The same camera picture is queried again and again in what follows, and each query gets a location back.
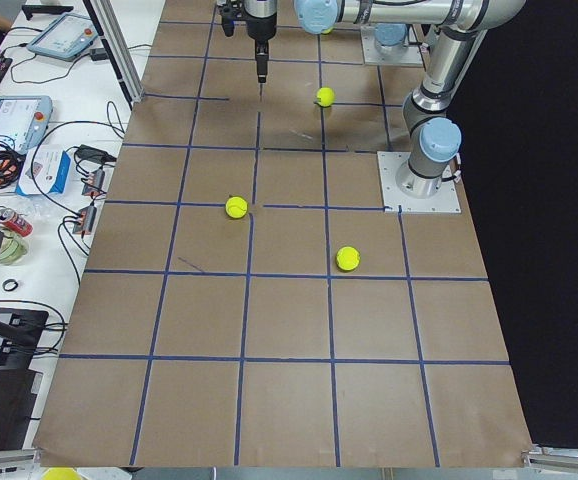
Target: blue joint cap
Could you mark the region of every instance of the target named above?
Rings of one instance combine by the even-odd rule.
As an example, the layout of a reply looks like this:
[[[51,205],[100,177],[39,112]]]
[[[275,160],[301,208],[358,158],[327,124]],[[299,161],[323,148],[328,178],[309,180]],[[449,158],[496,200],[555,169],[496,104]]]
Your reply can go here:
[[[404,23],[379,23],[374,36],[380,45],[393,47],[402,44],[407,36],[407,25]]]
[[[293,8],[300,26],[314,35],[332,28],[338,18],[337,0],[294,0]]]
[[[445,163],[456,156],[462,143],[458,125],[444,117],[429,120],[420,132],[420,147],[436,163]]]

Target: yellow object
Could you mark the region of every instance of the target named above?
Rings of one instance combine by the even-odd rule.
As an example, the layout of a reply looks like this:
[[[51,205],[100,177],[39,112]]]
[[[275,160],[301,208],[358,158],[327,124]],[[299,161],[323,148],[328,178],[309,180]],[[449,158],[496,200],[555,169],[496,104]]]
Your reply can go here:
[[[336,253],[336,264],[343,272],[351,272],[360,265],[360,252],[353,247],[342,247]]]
[[[50,468],[42,480],[82,480],[82,477],[73,468]]]
[[[225,204],[225,211],[231,218],[242,218],[247,214],[247,201],[242,197],[231,197]]]
[[[321,107],[330,107],[336,101],[336,94],[329,87],[322,87],[316,93],[316,103]]]

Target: brown table surface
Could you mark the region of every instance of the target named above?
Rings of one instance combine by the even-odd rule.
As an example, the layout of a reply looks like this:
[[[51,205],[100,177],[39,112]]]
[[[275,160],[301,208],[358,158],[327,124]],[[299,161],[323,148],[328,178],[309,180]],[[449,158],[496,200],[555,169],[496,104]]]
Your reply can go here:
[[[530,447],[477,238],[385,213],[422,68],[280,0],[253,41],[168,0],[35,444],[45,465],[516,466]],[[336,91],[314,105],[321,85]],[[229,219],[241,195],[250,213]],[[353,245],[352,273],[335,252]]]

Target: black floor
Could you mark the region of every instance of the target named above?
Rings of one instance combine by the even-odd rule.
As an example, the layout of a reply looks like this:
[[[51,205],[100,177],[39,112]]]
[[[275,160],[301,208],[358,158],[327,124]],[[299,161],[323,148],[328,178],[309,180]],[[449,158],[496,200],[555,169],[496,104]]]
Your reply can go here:
[[[532,439],[578,448],[578,1],[489,32],[450,117]]]

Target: black ring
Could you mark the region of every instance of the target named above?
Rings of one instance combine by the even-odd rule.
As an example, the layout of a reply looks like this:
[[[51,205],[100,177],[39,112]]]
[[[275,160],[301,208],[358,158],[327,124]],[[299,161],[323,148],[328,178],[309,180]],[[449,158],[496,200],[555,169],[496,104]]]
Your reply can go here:
[[[13,292],[16,288],[18,288],[20,284],[15,278],[8,278],[4,282],[2,282],[2,289],[5,292]]]

